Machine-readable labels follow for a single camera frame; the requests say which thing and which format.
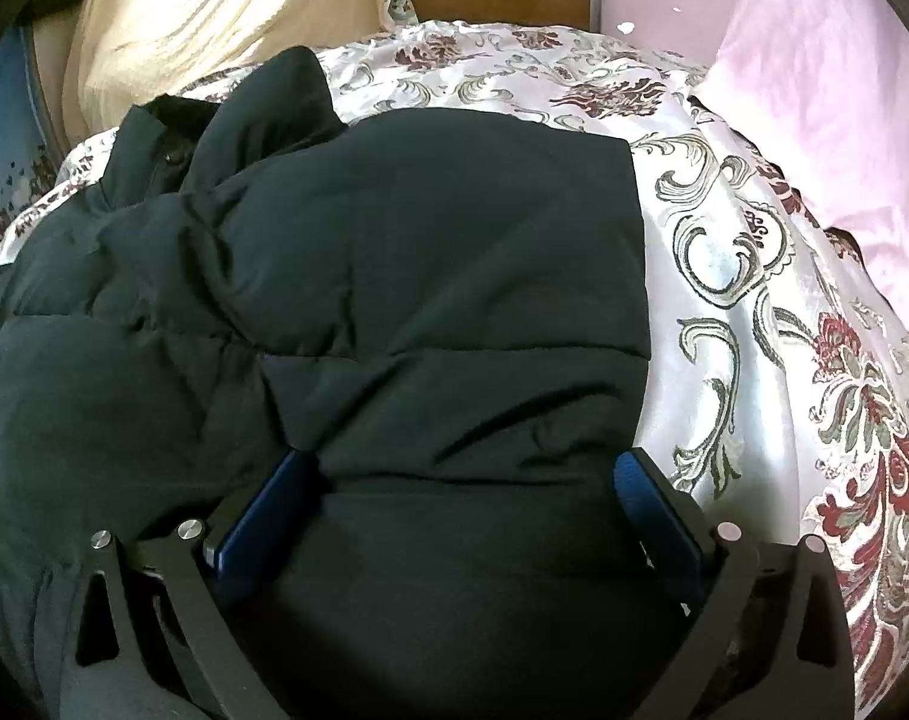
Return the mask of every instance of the silver screw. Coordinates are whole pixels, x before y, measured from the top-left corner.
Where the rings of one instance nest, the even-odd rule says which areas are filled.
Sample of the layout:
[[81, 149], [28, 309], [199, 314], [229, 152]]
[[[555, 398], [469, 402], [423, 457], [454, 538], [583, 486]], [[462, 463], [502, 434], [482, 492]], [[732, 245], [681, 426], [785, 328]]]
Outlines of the silver screw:
[[94, 549], [104, 549], [110, 544], [110, 531], [98, 531], [91, 537], [91, 546]]
[[201, 522], [200, 519], [185, 519], [184, 522], [178, 526], [178, 536], [185, 541], [190, 541], [192, 538], [201, 536], [201, 531], [203, 531], [204, 528], [205, 524]]
[[722, 522], [717, 526], [717, 535], [724, 541], [737, 541], [741, 538], [741, 528], [734, 525], [734, 522]]
[[814, 533], [810, 536], [805, 536], [805, 546], [811, 550], [811, 552], [816, 552], [819, 555], [824, 552], [825, 549], [824, 540], [819, 538], [819, 536], [814, 536]]

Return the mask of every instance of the cream curtain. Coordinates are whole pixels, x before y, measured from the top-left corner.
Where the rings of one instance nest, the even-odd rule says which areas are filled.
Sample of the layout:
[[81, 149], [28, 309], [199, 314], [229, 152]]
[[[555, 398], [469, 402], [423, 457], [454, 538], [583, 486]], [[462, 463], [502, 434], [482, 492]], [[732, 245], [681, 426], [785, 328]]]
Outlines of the cream curtain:
[[64, 79], [74, 143], [131, 107], [285, 47], [336, 46], [394, 23], [390, 0], [85, 0]]

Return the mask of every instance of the pink pillowcase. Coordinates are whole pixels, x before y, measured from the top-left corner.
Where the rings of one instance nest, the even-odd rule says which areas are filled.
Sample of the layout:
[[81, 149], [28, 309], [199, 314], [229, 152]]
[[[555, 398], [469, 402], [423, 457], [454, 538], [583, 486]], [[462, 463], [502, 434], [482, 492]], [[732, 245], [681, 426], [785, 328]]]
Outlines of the pink pillowcase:
[[696, 94], [854, 235], [909, 330], [909, 33], [887, 1], [740, 0]]

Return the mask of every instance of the bedspread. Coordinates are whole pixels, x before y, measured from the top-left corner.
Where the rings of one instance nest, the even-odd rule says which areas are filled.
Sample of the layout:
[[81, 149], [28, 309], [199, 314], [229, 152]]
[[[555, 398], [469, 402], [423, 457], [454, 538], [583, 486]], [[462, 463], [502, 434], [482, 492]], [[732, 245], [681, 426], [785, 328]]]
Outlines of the bedspread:
[[[349, 124], [463, 107], [631, 144], [653, 349], [637, 442], [711, 517], [773, 541], [825, 538], [866, 716], [909, 661], [909, 336], [851, 246], [698, 103], [704, 68], [569, 28], [465, 23], [318, 56]], [[250, 71], [184, 93], [223, 100]], [[72, 152], [59, 185], [9, 228], [0, 264], [98, 180], [112, 139]]]

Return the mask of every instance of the bed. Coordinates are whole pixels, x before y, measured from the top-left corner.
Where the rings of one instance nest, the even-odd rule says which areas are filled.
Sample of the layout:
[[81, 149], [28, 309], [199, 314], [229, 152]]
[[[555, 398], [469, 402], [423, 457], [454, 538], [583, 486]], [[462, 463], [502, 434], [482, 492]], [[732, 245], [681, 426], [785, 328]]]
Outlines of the bed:
[[[890, 1], [909, 29], [909, 0]], [[901, 716], [909, 327], [856, 237], [822, 226], [750, 127], [732, 129], [698, 98], [709, 67], [640, 43], [573, 26], [425, 20], [318, 57], [349, 124], [462, 107], [630, 143], [653, 344], [637, 442], [711, 517], [773, 541], [825, 538], [848, 610], [857, 717]], [[250, 71], [179, 93], [225, 100]], [[54, 189], [6, 229], [0, 266], [100, 178], [114, 133], [73, 148]]]

